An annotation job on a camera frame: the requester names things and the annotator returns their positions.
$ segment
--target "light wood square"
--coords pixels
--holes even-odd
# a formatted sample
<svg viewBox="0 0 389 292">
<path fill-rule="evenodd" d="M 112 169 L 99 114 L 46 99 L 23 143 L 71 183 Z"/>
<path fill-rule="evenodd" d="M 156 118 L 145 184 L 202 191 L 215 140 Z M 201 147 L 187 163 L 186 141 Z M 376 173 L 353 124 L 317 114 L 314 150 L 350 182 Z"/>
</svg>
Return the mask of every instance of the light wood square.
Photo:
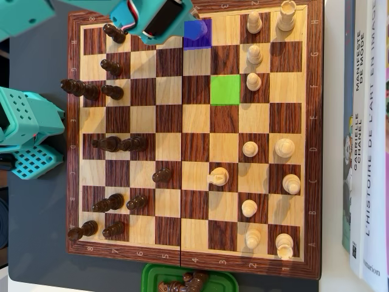
<svg viewBox="0 0 389 292">
<path fill-rule="evenodd" d="M 294 153 L 291 157 L 282 158 L 275 152 L 275 144 L 280 139 L 290 139 L 294 143 Z M 305 140 L 302 134 L 270 133 L 269 134 L 269 163 L 278 164 L 304 164 Z"/>
<path fill-rule="evenodd" d="M 238 162 L 238 148 L 239 134 L 209 134 L 209 161 Z"/>
<path fill-rule="evenodd" d="M 238 193 L 209 192 L 208 219 L 238 222 Z"/>
<path fill-rule="evenodd" d="M 304 197 L 270 194 L 267 218 L 269 224 L 303 226 Z"/>
<path fill-rule="evenodd" d="M 270 102 L 305 102 L 303 72 L 270 73 Z"/>
<path fill-rule="evenodd" d="M 269 111 L 268 103 L 241 103 L 239 133 L 268 133 Z"/>
<path fill-rule="evenodd" d="M 260 64 L 252 64 L 247 59 L 249 47 L 253 44 L 241 44 L 239 47 L 239 72 L 243 73 L 269 73 L 270 72 L 270 43 L 254 44 L 260 48 L 263 59 Z"/>
<path fill-rule="evenodd" d="M 105 186 L 105 161 L 82 159 L 80 161 L 80 185 Z"/>
<path fill-rule="evenodd" d="M 184 51 L 184 76 L 211 75 L 211 49 Z"/>
<path fill-rule="evenodd" d="M 208 190 L 208 162 L 182 161 L 182 190 Z"/>
<path fill-rule="evenodd" d="M 209 133 L 210 105 L 182 105 L 182 132 Z"/>
<path fill-rule="evenodd" d="M 155 161 L 130 161 L 129 186 L 133 188 L 155 189 L 153 174 L 156 172 Z"/>
<path fill-rule="evenodd" d="M 106 54 L 80 56 L 80 80 L 100 81 L 107 79 L 107 72 L 100 66 Z"/>
<path fill-rule="evenodd" d="M 156 133 L 156 160 L 181 161 L 181 133 Z"/>
<path fill-rule="evenodd" d="M 208 220 L 181 219 L 181 249 L 208 250 Z"/>
<path fill-rule="evenodd" d="M 157 105 L 182 103 L 182 76 L 157 78 Z"/>
<path fill-rule="evenodd" d="M 241 193 L 269 193 L 269 165 L 239 163 L 238 191 Z"/>
<path fill-rule="evenodd" d="M 155 133 L 156 107 L 132 106 L 129 114 L 129 128 L 131 133 Z"/>
<path fill-rule="evenodd" d="M 105 108 L 80 108 L 81 133 L 105 133 Z"/>
<path fill-rule="evenodd" d="M 152 216 L 129 215 L 129 242 L 153 245 L 156 242 L 156 222 Z"/>
<path fill-rule="evenodd" d="M 155 50 L 131 52 L 131 79 L 155 78 L 157 75 Z"/>
<path fill-rule="evenodd" d="M 246 233 L 248 230 L 255 229 L 261 234 L 260 244 L 255 249 L 250 249 L 246 245 Z M 267 254 L 267 225 L 257 223 L 238 222 L 238 241 L 236 243 L 239 252 L 248 252 L 251 254 Z"/>
<path fill-rule="evenodd" d="M 239 44 L 240 15 L 222 15 L 212 18 L 212 46 Z"/>
<path fill-rule="evenodd" d="M 156 189 L 156 216 L 181 217 L 181 190 Z"/>
</svg>

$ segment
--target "wooden chessboard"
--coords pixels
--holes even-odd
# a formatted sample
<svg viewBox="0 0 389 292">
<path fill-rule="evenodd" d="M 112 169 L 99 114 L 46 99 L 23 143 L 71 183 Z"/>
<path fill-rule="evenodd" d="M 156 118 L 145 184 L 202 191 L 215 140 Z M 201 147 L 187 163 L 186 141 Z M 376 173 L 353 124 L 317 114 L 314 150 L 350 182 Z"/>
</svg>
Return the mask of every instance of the wooden chessboard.
<svg viewBox="0 0 389 292">
<path fill-rule="evenodd" d="M 99 87 L 117 85 L 122 100 L 101 95 L 96 102 L 68 95 L 66 232 L 95 220 L 99 231 L 76 243 L 74 254 L 182 265 L 247 273 L 318 279 L 321 270 L 323 1 L 295 0 L 296 25 L 277 29 L 279 0 L 193 1 L 208 23 L 212 45 L 186 50 L 182 38 L 146 46 L 137 36 L 116 44 L 102 27 L 110 20 L 94 12 L 69 15 L 68 78 Z M 263 28 L 247 32 L 247 14 L 261 13 Z M 259 66 L 246 61 L 251 44 L 262 49 Z M 123 65 L 120 77 L 100 67 L 102 59 Z M 251 92 L 248 73 L 262 86 Z M 215 106 L 215 79 L 238 90 L 237 104 Z M 145 152 L 103 152 L 93 139 L 143 136 Z M 274 145 L 289 138 L 296 151 L 289 159 Z M 242 146 L 254 141 L 256 156 Z M 152 174 L 167 167 L 169 183 L 154 183 Z M 222 187 L 208 185 L 216 167 L 229 172 Z M 301 190 L 289 195 L 285 175 L 300 178 Z M 142 210 L 125 206 L 93 213 L 94 203 L 113 193 L 126 202 L 148 197 Z M 257 213 L 242 215 L 244 200 L 254 200 Z M 102 229 L 122 221 L 126 232 L 107 240 Z M 248 249 L 244 235 L 257 229 L 261 241 Z M 275 238 L 287 233 L 294 257 L 280 260 Z"/>
</svg>

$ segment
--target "teal plastic part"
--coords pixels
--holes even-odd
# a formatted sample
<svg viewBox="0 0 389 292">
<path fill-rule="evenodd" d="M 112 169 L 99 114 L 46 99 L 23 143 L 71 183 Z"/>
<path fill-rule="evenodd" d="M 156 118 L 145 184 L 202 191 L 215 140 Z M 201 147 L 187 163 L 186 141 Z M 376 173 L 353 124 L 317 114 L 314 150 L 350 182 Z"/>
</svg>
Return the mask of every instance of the teal plastic part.
<svg viewBox="0 0 389 292">
<path fill-rule="evenodd" d="M 33 146 L 12 154 L 16 158 L 16 168 L 12 172 L 21 179 L 38 178 L 63 162 L 63 155 L 47 145 Z"/>
<path fill-rule="evenodd" d="M 142 272 L 142 292 L 156 292 L 161 282 L 172 281 L 184 282 L 182 275 L 193 272 L 193 269 L 181 268 L 179 266 L 165 266 L 147 264 Z M 209 278 L 204 285 L 202 292 L 239 292 L 239 286 L 230 273 L 209 271 Z"/>
<path fill-rule="evenodd" d="M 0 29 L 18 35 L 55 15 L 48 0 L 0 0 Z"/>
</svg>

